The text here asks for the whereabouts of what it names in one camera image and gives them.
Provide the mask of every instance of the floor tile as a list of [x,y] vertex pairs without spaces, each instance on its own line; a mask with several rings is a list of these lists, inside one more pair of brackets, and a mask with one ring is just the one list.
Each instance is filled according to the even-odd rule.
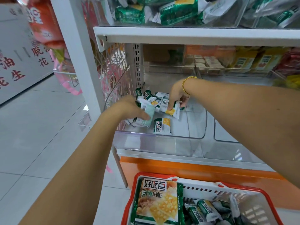
[[69,92],[65,87],[63,87],[55,75],[50,76],[46,80],[42,81],[31,90],[37,91],[57,91],[57,92]]
[[78,126],[86,112],[83,110],[84,107],[85,103],[25,171],[25,175],[42,178],[54,177],[89,131],[88,128],[81,131]]
[[49,181],[22,176],[0,201],[0,224],[17,225]]
[[23,174],[83,102],[82,95],[29,90],[2,106],[0,172]]
[[0,200],[15,184],[20,175],[0,173]]
[[276,209],[283,224],[286,225],[299,225],[300,224],[300,211],[286,210],[283,208]]
[[121,224],[131,190],[103,187],[94,225]]

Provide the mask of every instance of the orange shelf base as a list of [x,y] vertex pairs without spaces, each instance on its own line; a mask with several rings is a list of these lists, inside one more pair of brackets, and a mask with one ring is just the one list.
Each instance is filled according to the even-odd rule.
[[167,162],[124,156],[121,157],[120,163],[130,188],[132,188],[134,176],[138,172],[175,175],[180,178],[201,181],[222,181],[263,189],[269,194],[275,207],[300,210],[300,189],[276,172]]

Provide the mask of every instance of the orange package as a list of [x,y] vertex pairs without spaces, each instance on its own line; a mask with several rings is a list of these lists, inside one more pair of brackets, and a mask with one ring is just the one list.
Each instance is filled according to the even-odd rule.
[[52,49],[66,48],[50,0],[17,0],[26,10],[37,41]]

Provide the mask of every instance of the white metal shelf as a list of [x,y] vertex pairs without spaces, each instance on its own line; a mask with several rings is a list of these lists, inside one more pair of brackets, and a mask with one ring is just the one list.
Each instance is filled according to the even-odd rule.
[[300,30],[99,26],[94,32],[104,44],[300,46]]

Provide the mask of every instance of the gold beaded bracelet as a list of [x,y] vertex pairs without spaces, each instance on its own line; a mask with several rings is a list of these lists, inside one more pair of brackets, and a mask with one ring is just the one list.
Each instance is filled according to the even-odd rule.
[[183,87],[183,85],[184,85],[185,81],[186,81],[187,79],[190,79],[190,78],[197,78],[197,77],[196,77],[196,76],[189,76],[188,78],[184,79],[184,81],[182,82],[182,89],[183,89],[183,91],[184,91],[188,96],[190,96],[190,95],[189,95],[189,93],[186,92],[186,90],[185,90],[185,88]]

